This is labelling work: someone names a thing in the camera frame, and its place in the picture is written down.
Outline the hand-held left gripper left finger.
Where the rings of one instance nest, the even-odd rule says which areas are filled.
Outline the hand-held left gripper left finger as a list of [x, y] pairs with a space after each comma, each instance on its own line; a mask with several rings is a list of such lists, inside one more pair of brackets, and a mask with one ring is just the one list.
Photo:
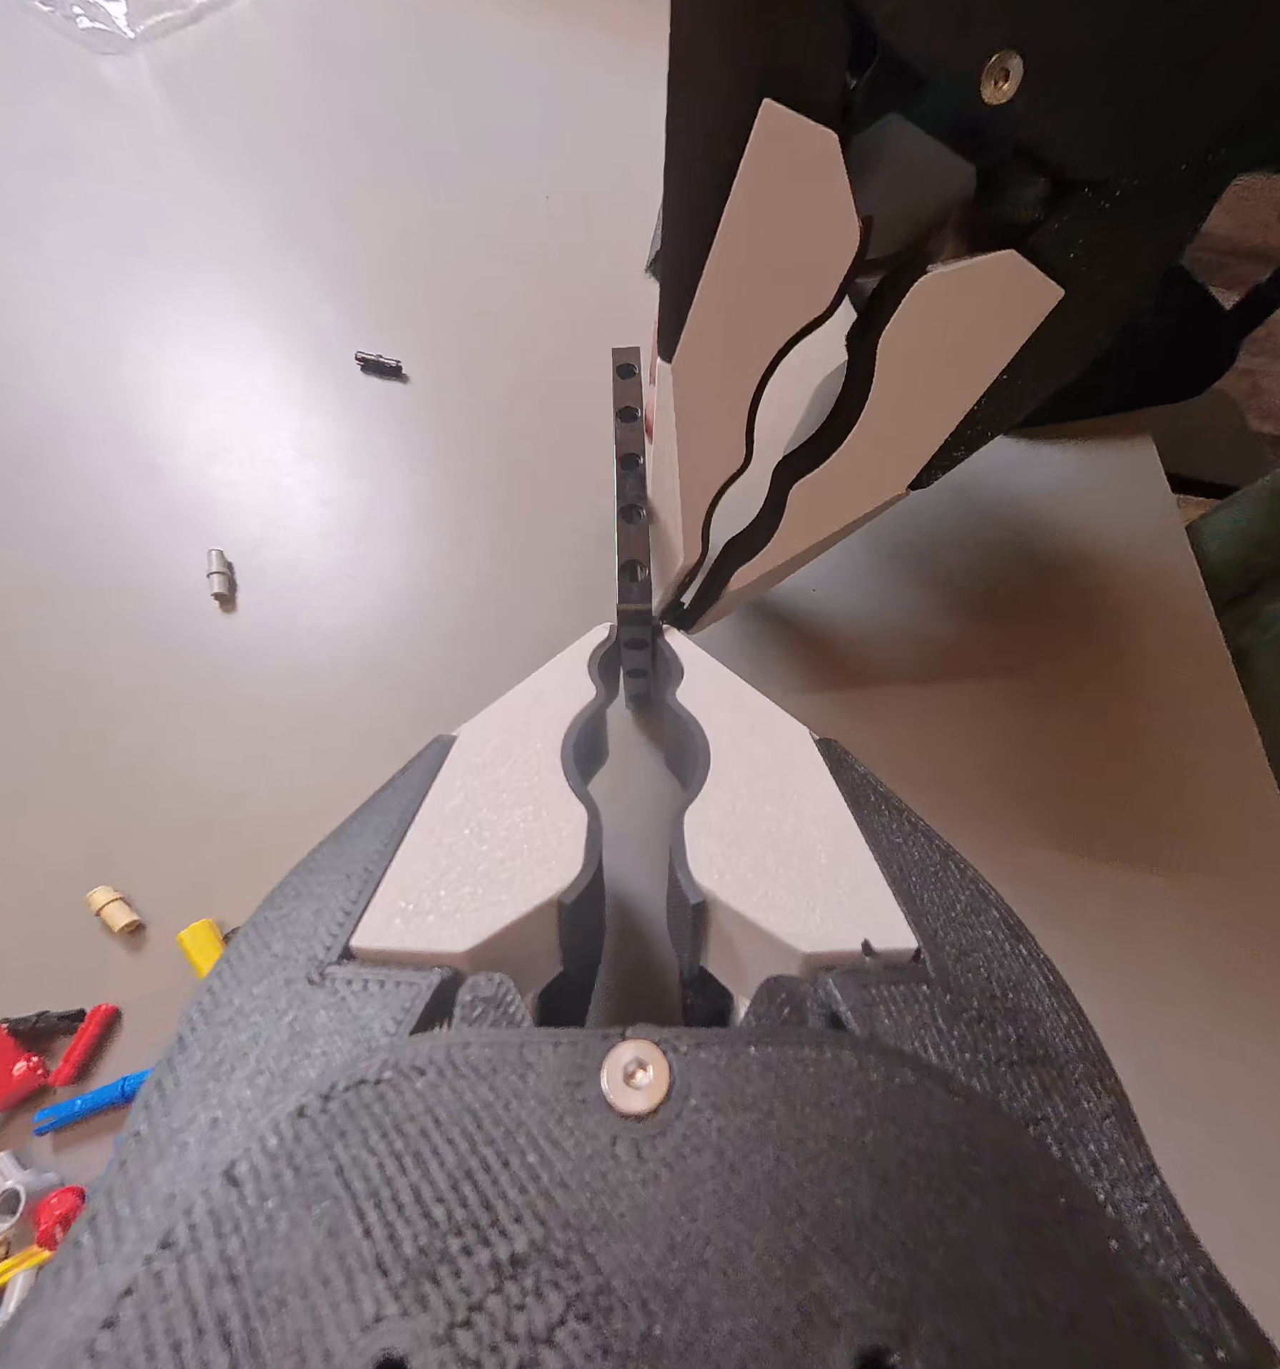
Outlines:
[[597, 626], [436, 745], [353, 961], [501, 974], [539, 1024], [587, 1024], [606, 922], [591, 784], [617, 687], [617, 627]]

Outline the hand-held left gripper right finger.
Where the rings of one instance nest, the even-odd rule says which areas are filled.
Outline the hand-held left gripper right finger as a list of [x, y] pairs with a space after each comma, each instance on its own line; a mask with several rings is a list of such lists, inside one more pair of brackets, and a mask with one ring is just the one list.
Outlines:
[[681, 793], [666, 923], [684, 1018], [724, 1018], [777, 976], [912, 962], [916, 935], [811, 730], [674, 629], [654, 666]]

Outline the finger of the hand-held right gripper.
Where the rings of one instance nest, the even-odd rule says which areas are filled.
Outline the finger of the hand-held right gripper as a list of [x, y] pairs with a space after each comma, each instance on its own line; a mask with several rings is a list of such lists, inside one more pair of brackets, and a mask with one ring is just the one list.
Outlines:
[[744, 464], [759, 385], [835, 298], [859, 225], [832, 129], [762, 100], [671, 362], [657, 362], [651, 596], [699, 566], [717, 494]]
[[862, 409], [786, 454], [741, 546], [687, 605], [699, 632], [772, 590], [898, 501], [1064, 296], [1006, 249], [927, 270], [874, 338]]

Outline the black lego frame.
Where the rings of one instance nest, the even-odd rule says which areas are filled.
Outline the black lego frame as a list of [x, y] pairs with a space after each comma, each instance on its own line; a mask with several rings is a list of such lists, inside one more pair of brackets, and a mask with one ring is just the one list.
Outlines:
[[639, 347], [611, 353], [615, 486], [618, 676], [627, 708], [648, 708], [654, 676], [654, 614], [648, 531], [648, 458]]

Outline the pile of colourful lego pieces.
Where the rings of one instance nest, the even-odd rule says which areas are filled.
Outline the pile of colourful lego pieces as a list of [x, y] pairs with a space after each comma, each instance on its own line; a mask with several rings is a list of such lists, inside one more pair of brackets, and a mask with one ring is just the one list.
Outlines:
[[112, 1001], [0, 1018], [0, 1333], [88, 1203], [87, 1182], [45, 1145], [117, 1121], [150, 1080], [93, 1077], [120, 1019]]

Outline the clear plastic bag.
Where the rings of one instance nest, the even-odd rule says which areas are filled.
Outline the clear plastic bag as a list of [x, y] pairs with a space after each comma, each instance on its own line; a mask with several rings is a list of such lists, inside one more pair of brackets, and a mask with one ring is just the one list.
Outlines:
[[30, 2], [48, 26], [105, 57], [135, 53], [232, 6], [235, 2]]

